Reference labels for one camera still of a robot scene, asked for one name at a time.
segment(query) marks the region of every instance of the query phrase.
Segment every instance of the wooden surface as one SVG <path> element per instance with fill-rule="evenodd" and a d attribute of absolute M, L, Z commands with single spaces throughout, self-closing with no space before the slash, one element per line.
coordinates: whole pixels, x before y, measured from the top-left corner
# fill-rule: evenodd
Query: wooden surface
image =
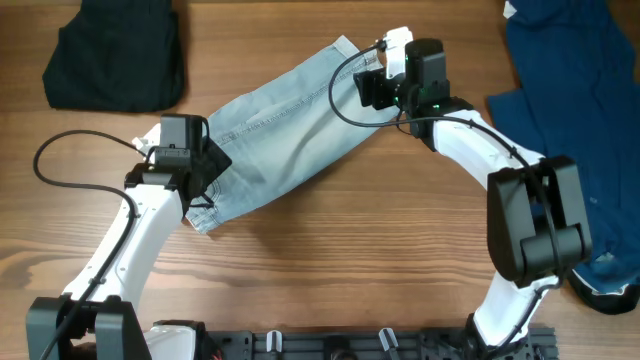
<path fill-rule="evenodd" d="M 41 75 L 57 29 L 78 11 L 55 4 L 69 2 L 78 1 L 0 2 L 8 5 L 0 7 L 0 359 L 27 357 L 28 307 L 36 296 L 57 296 L 74 278 L 119 203 L 39 182 L 34 151 L 64 130 L 132 139 L 159 120 L 48 107 Z M 341 34 L 366 46 L 401 25 L 416 37 L 443 39 L 453 92 L 486 119 L 485 97 L 516 86 L 497 0 L 214 1 L 177 8 L 189 89 L 176 112 L 208 115 Z M 638 49 L 638 2 L 612 8 Z M 52 178 L 121 186 L 139 159 L 107 140 L 77 136 L 42 160 Z M 141 325 L 180 318 L 204 320 L 214 330 L 461 326 L 494 272 L 485 214 L 484 192 L 463 170 L 418 141 L 382 130 L 283 198 L 208 236 L 180 228 L 147 282 Z M 640 352 L 640 311 L 599 315 L 568 288 L 551 294 L 534 322 L 557 328 L 563 359 L 631 359 Z"/>

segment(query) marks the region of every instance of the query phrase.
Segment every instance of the folded cloth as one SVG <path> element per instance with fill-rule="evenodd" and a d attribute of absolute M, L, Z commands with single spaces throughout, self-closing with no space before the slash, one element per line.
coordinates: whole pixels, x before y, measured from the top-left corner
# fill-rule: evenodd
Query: folded cloth
<path fill-rule="evenodd" d="M 578 164 L 593 255 L 576 274 L 600 293 L 640 282 L 635 53 L 602 0 L 511 0 L 507 44 L 522 90 L 489 98 L 505 135 Z"/>
<path fill-rule="evenodd" d="M 340 120 L 331 110 L 327 86 L 336 68 L 358 49 L 344 36 L 295 69 L 242 95 L 209 117 L 213 141 L 232 165 L 207 189 L 213 207 L 192 208 L 187 218 L 200 233 L 268 204 L 324 169 L 375 129 Z M 388 121 L 397 108 L 363 108 L 353 74 L 380 68 L 375 53 L 353 61 L 337 78 L 334 99 L 347 116 L 367 123 Z M 157 145 L 156 125 L 134 144 Z M 207 204 L 207 198 L 192 205 Z"/>
<path fill-rule="evenodd" d="M 171 0 L 83 0 L 42 76 L 53 108 L 148 112 L 184 88 Z"/>

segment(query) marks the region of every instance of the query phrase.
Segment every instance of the jeans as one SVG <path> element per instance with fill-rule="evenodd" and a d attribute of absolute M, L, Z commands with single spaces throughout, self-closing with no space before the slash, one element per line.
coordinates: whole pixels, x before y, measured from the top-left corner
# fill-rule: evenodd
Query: jeans
<path fill-rule="evenodd" d="M 373 134 L 374 128 L 343 122 L 329 106 L 331 75 L 356 52 L 358 49 L 341 36 L 295 69 L 209 117 L 213 141 L 233 164 L 206 191 L 213 207 L 187 212 L 198 232 L 211 231 L 277 199 Z M 396 115 L 395 107 L 375 111 L 361 106 L 353 74 L 380 67 L 371 52 L 351 62 L 338 76 L 334 99 L 347 117 L 378 123 Z M 159 129 L 154 130 L 155 136 L 159 135 Z M 154 130 L 145 138 L 154 137 Z M 205 203 L 198 198 L 192 205 Z"/>

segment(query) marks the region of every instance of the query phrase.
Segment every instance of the navy blue fabric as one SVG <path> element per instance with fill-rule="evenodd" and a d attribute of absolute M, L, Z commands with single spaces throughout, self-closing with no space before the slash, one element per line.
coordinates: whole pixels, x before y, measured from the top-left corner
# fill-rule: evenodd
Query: navy blue fabric
<path fill-rule="evenodd" d="M 496 127 L 579 167 L 593 237 L 578 274 L 601 292 L 640 283 L 640 87 L 635 53 L 603 0 L 511 0 L 521 90 L 489 98 Z"/>

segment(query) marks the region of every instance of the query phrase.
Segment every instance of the black fabric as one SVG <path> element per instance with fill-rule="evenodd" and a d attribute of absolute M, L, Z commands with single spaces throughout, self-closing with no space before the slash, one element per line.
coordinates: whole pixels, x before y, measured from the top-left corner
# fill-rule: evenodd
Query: black fabric
<path fill-rule="evenodd" d="M 171 0 L 83 0 L 42 76 L 53 108 L 148 112 L 184 89 Z"/>
<path fill-rule="evenodd" d="M 628 285 L 622 295 L 594 295 L 593 290 L 586 286 L 578 277 L 570 272 L 567 277 L 571 287 L 582 301 L 592 309 L 606 315 L 628 313 L 636 308 L 640 300 L 640 286 Z"/>

